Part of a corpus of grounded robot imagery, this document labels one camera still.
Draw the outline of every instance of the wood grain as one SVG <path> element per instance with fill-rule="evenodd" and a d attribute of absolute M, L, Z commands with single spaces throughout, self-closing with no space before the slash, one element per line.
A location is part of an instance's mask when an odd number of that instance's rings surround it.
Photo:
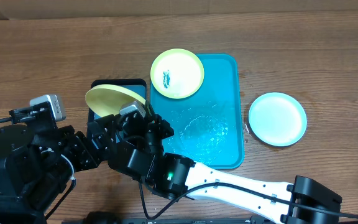
<path fill-rule="evenodd" d="M 358 10 L 358 0 L 0 0 L 0 19 Z"/>
<path fill-rule="evenodd" d="M 232 55 L 238 63 L 244 120 L 259 95 L 281 91 L 308 115 L 304 138 L 275 149 L 244 133 L 246 158 L 232 174 L 293 182 L 311 177 L 343 197 L 342 211 L 358 213 L 358 11 L 102 17 L 0 21 L 0 118 L 47 93 L 62 95 L 67 120 L 86 131 L 84 95 L 102 78 L 144 78 L 164 50 Z M 95 210 L 143 217 L 137 184 L 99 168 L 76 174 L 76 189 L 49 223 Z M 149 212 L 167 201 L 146 195 Z M 181 200 L 164 218 L 247 217 L 216 202 Z"/>

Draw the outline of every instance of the plate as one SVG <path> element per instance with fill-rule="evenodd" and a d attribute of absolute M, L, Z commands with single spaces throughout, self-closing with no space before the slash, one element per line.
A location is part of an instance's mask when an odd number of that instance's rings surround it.
<path fill-rule="evenodd" d="M 305 110 L 300 103 L 284 93 L 266 93 L 249 109 L 252 132 L 272 146 L 290 146 L 299 141 L 307 127 Z"/>
<path fill-rule="evenodd" d="M 134 91 L 110 84 L 97 85 L 85 95 L 86 104 L 100 117 L 118 114 L 123 105 L 135 100 L 145 104 L 145 99 Z"/>
<path fill-rule="evenodd" d="M 182 99 L 200 88 L 204 80 L 204 67 L 192 52 L 171 49 L 154 60 L 150 78 L 155 89 L 163 96 Z"/>

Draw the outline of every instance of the plastic tray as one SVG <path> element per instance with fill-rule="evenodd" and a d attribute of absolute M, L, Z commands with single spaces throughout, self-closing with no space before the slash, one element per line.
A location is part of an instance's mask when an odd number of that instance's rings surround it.
<path fill-rule="evenodd" d="M 234 169 L 244 160 L 237 62 L 227 54 L 198 54 L 204 66 L 201 88 L 174 100 L 153 86 L 150 102 L 175 135 L 163 140 L 165 152 L 181 154 L 215 169 Z"/>

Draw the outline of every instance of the green led light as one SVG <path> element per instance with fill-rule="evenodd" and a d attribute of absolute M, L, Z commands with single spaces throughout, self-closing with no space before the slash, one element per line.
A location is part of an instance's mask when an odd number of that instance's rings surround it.
<path fill-rule="evenodd" d="M 172 172 L 169 172 L 169 173 L 168 173 L 168 178 L 167 178 L 167 180 L 171 180 L 172 177 L 173 177 L 173 173 L 172 173 Z"/>

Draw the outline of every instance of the white plate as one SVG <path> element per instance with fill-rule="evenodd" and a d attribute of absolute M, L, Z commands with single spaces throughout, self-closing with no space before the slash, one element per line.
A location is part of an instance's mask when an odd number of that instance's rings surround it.
<path fill-rule="evenodd" d="M 290 146 L 306 131 L 305 110 L 293 97 L 284 93 L 266 93 L 249 109 L 249 125 L 254 134 L 272 146 Z"/>

